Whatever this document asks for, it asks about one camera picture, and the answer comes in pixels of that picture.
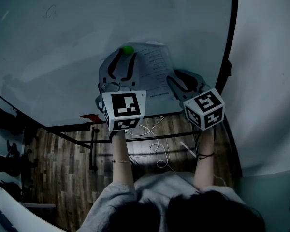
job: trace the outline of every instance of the white cube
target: white cube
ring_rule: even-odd
[[[201,130],[223,121],[225,104],[215,88],[183,102],[186,118]]]
[[[146,91],[102,93],[102,110],[110,131],[136,127],[145,115]]]

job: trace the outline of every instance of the gray shirt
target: gray shirt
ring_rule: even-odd
[[[128,185],[113,182],[107,186],[95,201],[78,232],[100,232],[108,223],[109,216],[119,207],[131,201],[152,201],[160,211],[159,231],[166,230],[165,212],[171,198],[184,195],[190,197],[198,190],[193,186],[193,173],[166,172],[148,174],[134,183],[135,191]],[[207,187],[205,191],[218,191],[229,199],[244,203],[229,187]]]

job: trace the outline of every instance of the person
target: person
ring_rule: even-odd
[[[265,231],[257,211],[214,183],[214,134],[201,134],[193,173],[145,175],[133,182],[124,131],[112,138],[113,182],[95,201],[79,232]]]

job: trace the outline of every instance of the white table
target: white table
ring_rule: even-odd
[[[44,126],[89,122],[101,60],[126,42],[165,44],[174,68],[215,86],[232,0],[0,0],[0,95]],[[176,99],[146,116],[179,112]]]

